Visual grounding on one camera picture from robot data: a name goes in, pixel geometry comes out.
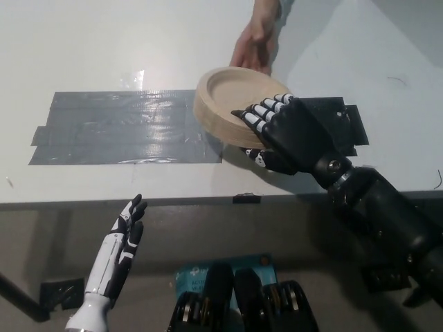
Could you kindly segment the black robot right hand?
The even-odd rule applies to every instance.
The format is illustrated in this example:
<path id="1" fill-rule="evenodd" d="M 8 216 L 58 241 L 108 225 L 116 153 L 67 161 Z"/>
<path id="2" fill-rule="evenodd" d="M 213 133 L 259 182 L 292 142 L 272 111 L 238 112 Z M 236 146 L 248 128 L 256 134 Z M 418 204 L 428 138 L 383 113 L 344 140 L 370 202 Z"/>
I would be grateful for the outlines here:
<path id="1" fill-rule="evenodd" d="M 340 175 L 352 168 L 326 128 L 299 98 L 289 94 L 273 100 L 266 98 L 231 114 L 246 124 L 265 146 L 264 149 L 242 149 L 262 168 L 288 175 L 303 172 L 313 176 Z"/>

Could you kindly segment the person's bare hand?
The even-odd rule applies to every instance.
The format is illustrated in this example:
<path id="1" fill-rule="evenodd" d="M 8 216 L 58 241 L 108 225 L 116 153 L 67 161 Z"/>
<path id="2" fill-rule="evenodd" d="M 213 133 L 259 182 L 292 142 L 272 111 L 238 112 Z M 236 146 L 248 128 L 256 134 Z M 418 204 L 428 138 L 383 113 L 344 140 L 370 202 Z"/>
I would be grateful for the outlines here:
<path id="1" fill-rule="evenodd" d="M 229 66 L 270 75 L 275 45 L 275 22 L 251 19 L 235 43 Z"/>

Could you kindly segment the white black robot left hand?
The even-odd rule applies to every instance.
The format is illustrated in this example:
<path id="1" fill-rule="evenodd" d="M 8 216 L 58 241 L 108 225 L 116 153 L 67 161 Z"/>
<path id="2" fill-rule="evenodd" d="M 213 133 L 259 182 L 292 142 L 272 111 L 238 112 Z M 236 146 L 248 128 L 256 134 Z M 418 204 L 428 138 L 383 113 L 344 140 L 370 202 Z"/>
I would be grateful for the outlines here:
<path id="1" fill-rule="evenodd" d="M 91 269 L 85 293 L 105 298 L 111 308 L 123 289 L 143 236 L 141 219 L 146 207 L 141 194 L 129 201 L 104 237 Z"/>

